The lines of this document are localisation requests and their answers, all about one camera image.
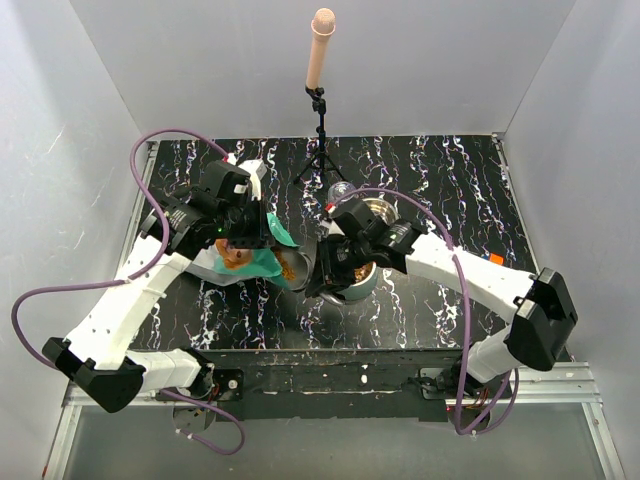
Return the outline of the green pet food bag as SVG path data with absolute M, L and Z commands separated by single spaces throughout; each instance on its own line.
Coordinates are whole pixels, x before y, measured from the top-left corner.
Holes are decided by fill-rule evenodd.
M 186 272 L 217 286 L 229 286 L 252 279 L 263 279 L 291 291 L 283 277 L 285 263 L 278 252 L 284 248 L 301 248 L 281 224 L 275 213 L 268 213 L 275 244 L 266 249 L 234 249 L 226 239 L 219 239 L 201 250 Z

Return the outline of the silver metal scoop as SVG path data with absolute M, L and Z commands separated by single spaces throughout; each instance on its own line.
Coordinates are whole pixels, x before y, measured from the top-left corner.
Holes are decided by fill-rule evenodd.
M 284 248 L 282 247 L 278 254 L 285 263 L 283 267 L 283 277 L 285 278 L 286 286 L 293 292 L 304 293 L 307 282 L 309 280 L 309 274 L 312 267 L 312 260 L 310 257 L 310 251 L 303 248 Z M 350 286 L 350 281 L 353 278 L 353 274 L 344 266 L 339 265 L 339 272 L 345 276 L 345 288 L 341 291 L 331 293 L 324 293 L 320 296 L 306 296 L 306 298 L 322 298 L 335 306 L 344 306 L 346 304 L 346 298 L 343 291 Z

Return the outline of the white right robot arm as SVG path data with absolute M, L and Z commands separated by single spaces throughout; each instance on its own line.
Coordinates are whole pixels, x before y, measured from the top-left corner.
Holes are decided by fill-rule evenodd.
M 448 247 L 409 220 L 386 222 L 360 199 L 334 207 L 329 218 L 328 234 L 316 244 L 306 297 L 361 301 L 369 291 L 359 287 L 356 272 L 373 264 L 435 281 L 498 314 L 505 327 L 474 343 L 467 363 L 452 373 L 453 387 L 464 397 L 479 395 L 489 381 L 514 368 L 554 367 L 578 321 L 559 272 L 515 270 Z

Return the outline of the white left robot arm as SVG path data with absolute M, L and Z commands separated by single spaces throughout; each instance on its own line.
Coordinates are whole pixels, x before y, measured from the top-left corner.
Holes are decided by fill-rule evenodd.
M 183 273 L 229 283 L 217 272 L 215 243 L 234 248 L 271 247 L 275 239 L 262 198 L 263 161 L 228 156 L 205 167 L 199 182 L 167 195 L 149 190 L 151 213 L 114 281 L 65 337 L 50 338 L 43 355 L 109 413 L 142 392 L 175 389 L 193 400 L 215 388 L 215 366 L 199 351 L 151 353 L 130 348 L 133 337 L 168 287 Z

